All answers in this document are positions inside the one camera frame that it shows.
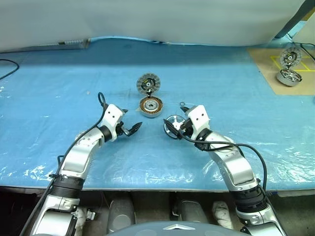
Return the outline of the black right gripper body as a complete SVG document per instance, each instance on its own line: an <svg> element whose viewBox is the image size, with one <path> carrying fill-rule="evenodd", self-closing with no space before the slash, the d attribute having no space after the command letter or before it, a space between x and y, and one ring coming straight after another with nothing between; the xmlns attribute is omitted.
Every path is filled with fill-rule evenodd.
<svg viewBox="0 0 315 236"><path fill-rule="evenodd" d="M183 124L180 126L180 134L182 137L191 138L193 135L193 123L190 118L186 119Z"/></svg>

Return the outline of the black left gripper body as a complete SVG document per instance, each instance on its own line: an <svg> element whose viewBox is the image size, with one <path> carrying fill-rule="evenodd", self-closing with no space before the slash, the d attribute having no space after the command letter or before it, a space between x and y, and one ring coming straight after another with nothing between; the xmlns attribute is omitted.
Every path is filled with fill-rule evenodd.
<svg viewBox="0 0 315 236"><path fill-rule="evenodd" d="M121 136L125 134L126 136L130 135L130 131L124 127L124 122L120 121L116 126L116 134L117 136Z"/></svg>

